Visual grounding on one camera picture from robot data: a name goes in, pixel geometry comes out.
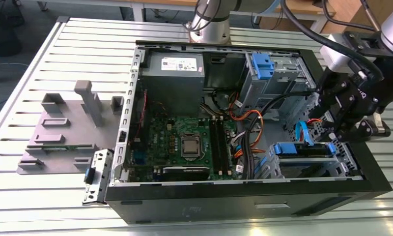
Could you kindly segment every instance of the gray 3d printed holder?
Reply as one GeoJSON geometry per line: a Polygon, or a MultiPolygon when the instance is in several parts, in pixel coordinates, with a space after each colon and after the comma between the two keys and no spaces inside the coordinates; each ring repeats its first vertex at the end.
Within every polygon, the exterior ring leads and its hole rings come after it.
{"type": "Polygon", "coordinates": [[[77,81],[74,92],[82,100],[65,101],[58,93],[45,94],[18,174],[84,173],[94,151],[114,148],[124,99],[100,101],[90,89],[90,81],[77,81]]]}

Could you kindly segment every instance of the expansion card bracket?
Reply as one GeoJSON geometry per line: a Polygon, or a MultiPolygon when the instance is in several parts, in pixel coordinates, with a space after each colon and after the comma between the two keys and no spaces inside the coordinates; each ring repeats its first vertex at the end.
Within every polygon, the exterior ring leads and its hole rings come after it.
{"type": "Polygon", "coordinates": [[[104,149],[94,152],[92,165],[85,171],[85,194],[82,205],[105,205],[105,193],[109,183],[109,173],[113,160],[113,151],[104,149]]]}

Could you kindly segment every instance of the sticker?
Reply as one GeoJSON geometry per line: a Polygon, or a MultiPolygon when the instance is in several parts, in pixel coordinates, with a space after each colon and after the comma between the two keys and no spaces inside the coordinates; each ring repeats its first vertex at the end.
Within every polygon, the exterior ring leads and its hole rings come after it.
{"type": "Polygon", "coordinates": [[[236,104],[236,106],[238,106],[238,107],[242,106],[242,103],[241,103],[238,100],[234,101],[234,104],[236,104]]]}
{"type": "Polygon", "coordinates": [[[161,70],[197,71],[196,58],[162,58],[161,70]]]}
{"type": "Polygon", "coordinates": [[[241,165],[236,165],[236,172],[242,173],[242,166],[241,165]]]}

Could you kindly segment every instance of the power supply label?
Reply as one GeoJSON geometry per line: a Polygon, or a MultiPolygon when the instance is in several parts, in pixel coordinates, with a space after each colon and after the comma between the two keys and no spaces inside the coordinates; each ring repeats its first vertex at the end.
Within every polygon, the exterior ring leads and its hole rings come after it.
{"type": "Polygon", "coordinates": [[[161,70],[197,71],[196,58],[162,58],[161,70]]]}

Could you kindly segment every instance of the motherboard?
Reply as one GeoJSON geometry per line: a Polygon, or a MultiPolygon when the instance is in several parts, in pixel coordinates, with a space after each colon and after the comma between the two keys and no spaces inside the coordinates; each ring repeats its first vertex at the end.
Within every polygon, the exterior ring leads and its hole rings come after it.
{"type": "Polygon", "coordinates": [[[230,180],[234,122],[210,118],[152,118],[148,148],[133,150],[133,182],[230,180]]]}

